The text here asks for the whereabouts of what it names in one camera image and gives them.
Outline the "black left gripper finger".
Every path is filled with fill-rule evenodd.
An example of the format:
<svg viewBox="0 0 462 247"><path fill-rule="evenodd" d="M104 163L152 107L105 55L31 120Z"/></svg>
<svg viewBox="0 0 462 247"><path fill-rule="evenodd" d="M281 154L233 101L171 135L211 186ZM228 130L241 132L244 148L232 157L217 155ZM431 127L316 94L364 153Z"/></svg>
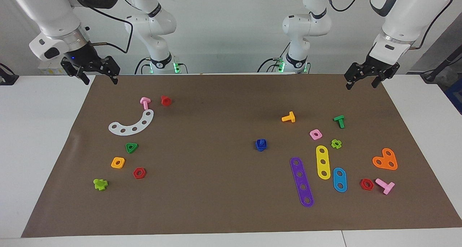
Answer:
<svg viewBox="0 0 462 247"><path fill-rule="evenodd" d="M345 72L344 77L346 80L346 85L345 87L348 90L351 90L356 81L362 80L365 78L365 75L363 73L364 66L359 63L352 63L351 66L348 68L348 70Z"/></svg>
<svg viewBox="0 0 462 247"><path fill-rule="evenodd" d="M376 77L372 81L372 87L376 89L382 81L393 78L393 76L396 74L399 68L400 68L399 63L395 63L394 65L392 65L390 68L386 70L375 68L374 73L376 74Z"/></svg>

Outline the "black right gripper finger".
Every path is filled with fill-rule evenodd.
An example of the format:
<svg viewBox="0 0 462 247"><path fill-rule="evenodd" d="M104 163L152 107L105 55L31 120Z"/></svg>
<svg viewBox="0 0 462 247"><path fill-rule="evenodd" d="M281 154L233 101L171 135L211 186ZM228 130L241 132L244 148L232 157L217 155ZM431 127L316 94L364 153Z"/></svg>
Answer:
<svg viewBox="0 0 462 247"><path fill-rule="evenodd" d="M120 66L116 63L114 58L107 56L99 60L98 72L108 76L114 85L117 85L117 76L120 73Z"/></svg>
<svg viewBox="0 0 462 247"><path fill-rule="evenodd" d="M68 76L74 76L81 80L85 85L89 85L90 80L84 73L82 67L76 68L68 59L62 59L61 66Z"/></svg>

